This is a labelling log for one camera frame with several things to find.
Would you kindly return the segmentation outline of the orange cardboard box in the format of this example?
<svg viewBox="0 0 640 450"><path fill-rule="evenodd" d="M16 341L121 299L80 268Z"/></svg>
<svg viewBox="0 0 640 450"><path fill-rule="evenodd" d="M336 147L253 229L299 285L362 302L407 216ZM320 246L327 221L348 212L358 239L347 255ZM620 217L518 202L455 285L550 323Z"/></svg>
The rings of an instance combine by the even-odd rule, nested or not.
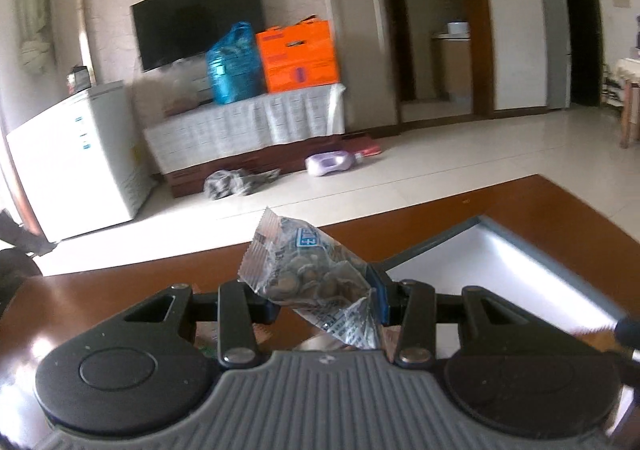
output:
<svg viewBox="0 0 640 450"><path fill-rule="evenodd" d="M338 83L330 22L316 16L256 35L268 92L289 92Z"/></svg>

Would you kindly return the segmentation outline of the white cloth covered tv stand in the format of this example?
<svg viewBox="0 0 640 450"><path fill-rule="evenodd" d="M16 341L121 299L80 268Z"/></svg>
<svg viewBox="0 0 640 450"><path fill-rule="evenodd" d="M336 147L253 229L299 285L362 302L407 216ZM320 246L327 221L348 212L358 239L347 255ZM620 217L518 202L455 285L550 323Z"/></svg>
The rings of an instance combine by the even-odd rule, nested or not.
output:
<svg viewBox="0 0 640 450"><path fill-rule="evenodd" d="M376 144L362 132L345 132L343 92L334 84L204 104L145 129L144 136L171 194L190 196L217 170L288 174L303 170L313 154Z"/></svg>

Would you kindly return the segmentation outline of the red item on floor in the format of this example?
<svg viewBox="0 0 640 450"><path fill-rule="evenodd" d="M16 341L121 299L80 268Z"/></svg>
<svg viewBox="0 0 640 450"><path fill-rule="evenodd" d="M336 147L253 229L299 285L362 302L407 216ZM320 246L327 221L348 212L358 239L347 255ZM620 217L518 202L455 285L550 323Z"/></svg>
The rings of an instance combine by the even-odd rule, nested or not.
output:
<svg viewBox="0 0 640 450"><path fill-rule="evenodd" d="M374 144L373 146L365 147L359 149L355 152L356 158L372 158L372 156L377 156L382 153L382 149Z"/></svg>

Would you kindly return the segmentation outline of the wooden side table with cloth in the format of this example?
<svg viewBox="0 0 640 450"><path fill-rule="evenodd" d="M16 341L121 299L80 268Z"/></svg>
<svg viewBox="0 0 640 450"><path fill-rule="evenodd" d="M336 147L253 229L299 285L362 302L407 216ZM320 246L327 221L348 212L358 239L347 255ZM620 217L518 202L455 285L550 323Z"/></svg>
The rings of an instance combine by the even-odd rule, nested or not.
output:
<svg viewBox="0 0 640 450"><path fill-rule="evenodd" d="M632 142L639 140L639 60L633 58L618 60L614 75L622 83L624 90L620 146L628 148Z"/></svg>

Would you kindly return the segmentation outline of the blue plastic bag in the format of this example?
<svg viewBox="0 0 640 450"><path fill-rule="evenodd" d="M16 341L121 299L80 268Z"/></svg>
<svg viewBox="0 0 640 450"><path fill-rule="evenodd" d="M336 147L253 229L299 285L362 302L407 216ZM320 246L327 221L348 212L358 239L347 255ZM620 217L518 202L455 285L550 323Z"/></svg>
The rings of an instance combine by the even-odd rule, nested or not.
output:
<svg viewBox="0 0 640 450"><path fill-rule="evenodd" d="M262 58L248 22L236 22L205 55L207 75L217 104L230 104L266 91Z"/></svg>

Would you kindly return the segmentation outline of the clear bag of seeds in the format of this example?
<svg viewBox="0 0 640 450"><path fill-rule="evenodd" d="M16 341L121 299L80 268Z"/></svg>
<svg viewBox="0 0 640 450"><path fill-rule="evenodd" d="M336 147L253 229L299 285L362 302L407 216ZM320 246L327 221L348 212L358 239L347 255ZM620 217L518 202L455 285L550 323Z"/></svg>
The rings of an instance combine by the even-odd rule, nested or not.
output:
<svg viewBox="0 0 640 450"><path fill-rule="evenodd" d="M341 343L380 349L378 291L368 265L300 219L267 208L238 272L255 294L296 314Z"/></svg>

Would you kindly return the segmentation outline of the black wall television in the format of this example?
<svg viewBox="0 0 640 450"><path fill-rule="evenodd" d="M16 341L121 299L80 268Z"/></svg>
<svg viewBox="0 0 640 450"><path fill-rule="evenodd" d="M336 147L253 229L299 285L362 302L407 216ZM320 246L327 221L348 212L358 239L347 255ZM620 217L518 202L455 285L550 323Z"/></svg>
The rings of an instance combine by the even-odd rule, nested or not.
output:
<svg viewBox="0 0 640 450"><path fill-rule="evenodd" d="M142 0L131 13L143 71L204 54L239 22L266 29L262 0Z"/></svg>

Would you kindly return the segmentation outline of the white chest freezer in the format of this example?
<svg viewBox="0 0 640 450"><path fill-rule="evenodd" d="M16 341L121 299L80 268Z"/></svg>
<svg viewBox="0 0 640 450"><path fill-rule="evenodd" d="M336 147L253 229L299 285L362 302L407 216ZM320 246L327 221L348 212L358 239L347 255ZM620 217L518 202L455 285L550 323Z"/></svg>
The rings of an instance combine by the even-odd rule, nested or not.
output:
<svg viewBox="0 0 640 450"><path fill-rule="evenodd" d="M51 242L130 222L153 188L122 82L60 101L12 130L8 144Z"/></svg>

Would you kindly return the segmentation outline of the kitchen counter cabinet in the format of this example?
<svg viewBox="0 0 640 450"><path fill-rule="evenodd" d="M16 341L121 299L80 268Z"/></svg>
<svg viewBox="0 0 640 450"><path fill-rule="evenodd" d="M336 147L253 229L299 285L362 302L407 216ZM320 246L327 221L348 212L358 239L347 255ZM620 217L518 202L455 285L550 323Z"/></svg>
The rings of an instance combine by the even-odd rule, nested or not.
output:
<svg viewBox="0 0 640 450"><path fill-rule="evenodd" d="M450 21L446 31L432 37L434 84L448 101L471 104L472 60L469 23Z"/></svg>

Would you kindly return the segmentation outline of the grey shallow tray box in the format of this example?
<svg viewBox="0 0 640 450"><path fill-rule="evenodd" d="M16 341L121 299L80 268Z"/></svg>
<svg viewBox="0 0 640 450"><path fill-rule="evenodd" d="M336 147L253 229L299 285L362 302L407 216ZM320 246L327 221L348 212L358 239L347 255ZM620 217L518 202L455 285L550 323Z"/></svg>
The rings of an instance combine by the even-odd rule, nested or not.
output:
<svg viewBox="0 0 640 450"><path fill-rule="evenodd" d="M485 216L472 217L383 260L390 280L416 280L440 294L487 288L567 333L612 328L628 316L555 258Z"/></svg>

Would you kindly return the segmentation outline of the grey cloth on floor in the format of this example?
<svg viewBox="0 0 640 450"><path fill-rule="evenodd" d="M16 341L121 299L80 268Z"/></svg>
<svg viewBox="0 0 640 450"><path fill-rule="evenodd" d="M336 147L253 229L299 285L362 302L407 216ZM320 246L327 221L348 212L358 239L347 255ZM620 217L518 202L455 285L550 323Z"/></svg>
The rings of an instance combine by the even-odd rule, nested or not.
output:
<svg viewBox="0 0 640 450"><path fill-rule="evenodd" d="M247 170L217 170L205 179L203 192L210 200L220 200L227 196L249 196L279 177L280 170L256 174Z"/></svg>

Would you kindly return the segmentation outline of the tied light curtain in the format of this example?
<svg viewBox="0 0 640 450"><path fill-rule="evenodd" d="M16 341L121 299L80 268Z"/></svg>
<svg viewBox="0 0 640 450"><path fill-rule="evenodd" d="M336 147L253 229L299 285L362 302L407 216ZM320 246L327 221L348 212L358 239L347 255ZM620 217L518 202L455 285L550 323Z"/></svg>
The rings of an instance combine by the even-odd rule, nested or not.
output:
<svg viewBox="0 0 640 450"><path fill-rule="evenodd" d="M20 63L30 75L40 75L53 57L50 0L15 0L20 30Z"/></svg>

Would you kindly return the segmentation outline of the purple white detergent bottle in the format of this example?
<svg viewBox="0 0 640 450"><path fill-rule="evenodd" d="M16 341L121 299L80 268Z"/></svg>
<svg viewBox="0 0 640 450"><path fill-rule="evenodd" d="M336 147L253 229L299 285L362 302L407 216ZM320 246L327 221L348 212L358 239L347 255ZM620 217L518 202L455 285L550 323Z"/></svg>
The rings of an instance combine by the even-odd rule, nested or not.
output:
<svg viewBox="0 0 640 450"><path fill-rule="evenodd" d="M311 177L323 177L335 173L347 172L363 160L361 153L332 151L308 156L305 160L307 174Z"/></svg>

